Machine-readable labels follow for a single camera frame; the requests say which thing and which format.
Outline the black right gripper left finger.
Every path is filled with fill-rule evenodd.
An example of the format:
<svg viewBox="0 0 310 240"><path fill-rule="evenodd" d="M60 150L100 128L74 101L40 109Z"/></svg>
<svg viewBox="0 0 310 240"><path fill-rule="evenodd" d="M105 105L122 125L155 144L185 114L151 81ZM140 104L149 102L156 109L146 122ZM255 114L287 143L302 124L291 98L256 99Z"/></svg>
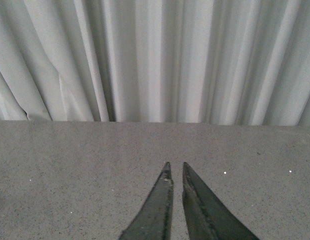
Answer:
<svg viewBox="0 0 310 240"><path fill-rule="evenodd" d="M169 240L171 238L174 182L166 162L138 214L119 236L120 240Z"/></svg>

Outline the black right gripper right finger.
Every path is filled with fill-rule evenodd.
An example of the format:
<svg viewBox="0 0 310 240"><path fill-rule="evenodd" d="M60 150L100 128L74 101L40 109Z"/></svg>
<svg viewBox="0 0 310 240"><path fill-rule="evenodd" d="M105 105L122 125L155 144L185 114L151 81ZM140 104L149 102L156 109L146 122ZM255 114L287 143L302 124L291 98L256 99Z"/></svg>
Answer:
<svg viewBox="0 0 310 240"><path fill-rule="evenodd" d="M187 163L183 163L183 208L191 240L257 240Z"/></svg>

